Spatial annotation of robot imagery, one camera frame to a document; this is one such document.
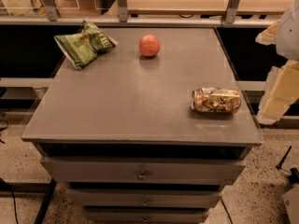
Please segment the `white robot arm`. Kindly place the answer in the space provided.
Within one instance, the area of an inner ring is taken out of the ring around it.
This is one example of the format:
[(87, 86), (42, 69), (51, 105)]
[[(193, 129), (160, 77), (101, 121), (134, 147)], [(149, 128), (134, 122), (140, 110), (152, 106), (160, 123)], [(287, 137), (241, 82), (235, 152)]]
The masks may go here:
[(287, 60), (281, 67), (271, 68), (259, 104), (258, 122), (272, 125), (299, 100), (299, 0), (295, 0), (278, 21), (259, 33), (255, 41), (275, 45), (277, 55)]

